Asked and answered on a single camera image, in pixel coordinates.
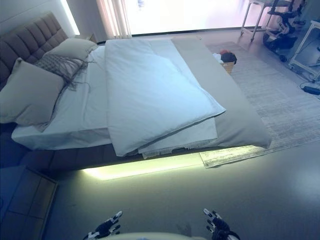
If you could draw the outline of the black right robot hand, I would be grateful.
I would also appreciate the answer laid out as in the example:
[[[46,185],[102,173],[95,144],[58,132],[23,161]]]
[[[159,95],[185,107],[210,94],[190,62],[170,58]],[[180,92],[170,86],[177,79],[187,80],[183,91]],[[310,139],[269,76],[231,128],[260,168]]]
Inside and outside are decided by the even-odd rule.
[[[240,240],[240,236],[232,231],[223,218],[214,210],[204,208],[203,213],[208,217],[206,226],[212,240]]]

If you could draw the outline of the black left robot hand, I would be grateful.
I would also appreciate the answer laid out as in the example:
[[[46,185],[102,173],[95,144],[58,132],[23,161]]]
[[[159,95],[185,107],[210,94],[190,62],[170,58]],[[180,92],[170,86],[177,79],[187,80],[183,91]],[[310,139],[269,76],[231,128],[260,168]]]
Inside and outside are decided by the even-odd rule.
[[[84,240],[97,240],[108,237],[113,234],[115,230],[120,228],[120,225],[116,224],[119,222],[120,217],[123,215],[122,211],[117,212],[114,216],[110,217],[103,223],[101,223],[93,232],[89,232],[83,239]]]

